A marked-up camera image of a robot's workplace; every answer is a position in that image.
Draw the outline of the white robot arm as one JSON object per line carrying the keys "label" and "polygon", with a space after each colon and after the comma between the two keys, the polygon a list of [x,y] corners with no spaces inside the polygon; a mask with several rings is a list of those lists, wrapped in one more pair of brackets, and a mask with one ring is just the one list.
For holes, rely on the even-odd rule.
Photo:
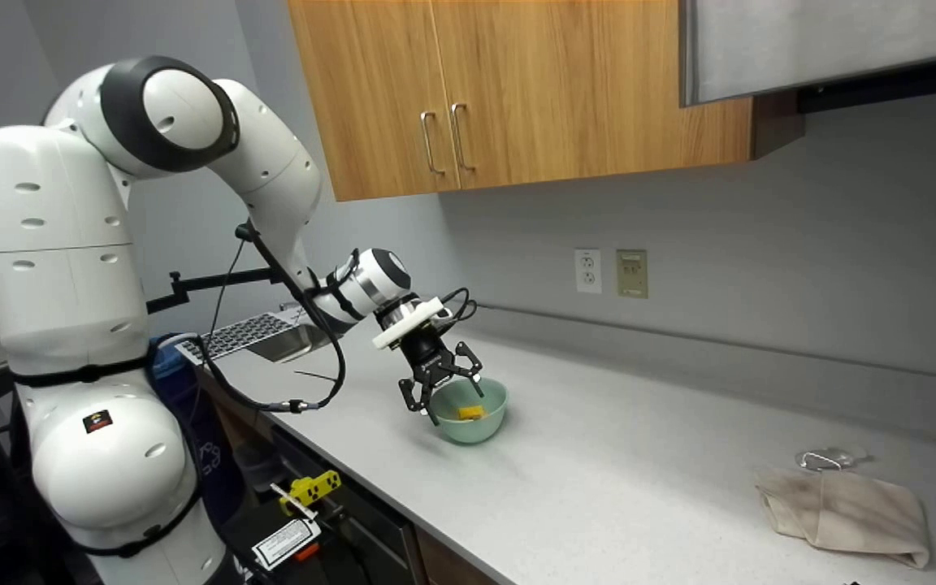
{"label": "white robot arm", "polygon": [[456,315],[416,298],[404,263],[359,250],[318,277],[295,258],[321,195],[303,140],[240,81],[169,59],[74,79],[30,127],[0,127],[0,343],[21,394],[32,485],[103,585],[231,585],[180,416],[152,391],[150,309],[126,234],[141,180],[209,168],[248,206],[240,234],[321,333],[376,319],[416,409],[479,381]]}

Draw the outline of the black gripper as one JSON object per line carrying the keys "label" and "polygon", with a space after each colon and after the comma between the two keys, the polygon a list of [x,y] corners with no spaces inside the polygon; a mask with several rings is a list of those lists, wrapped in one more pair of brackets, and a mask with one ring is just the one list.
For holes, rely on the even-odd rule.
{"label": "black gripper", "polygon": [[411,364],[411,374],[397,381],[405,411],[422,411],[431,424],[438,424],[431,411],[431,385],[446,378],[463,374],[479,395],[480,391],[480,357],[469,348],[469,342],[456,343],[456,355],[446,348],[436,328],[416,328],[401,338],[401,352]]}

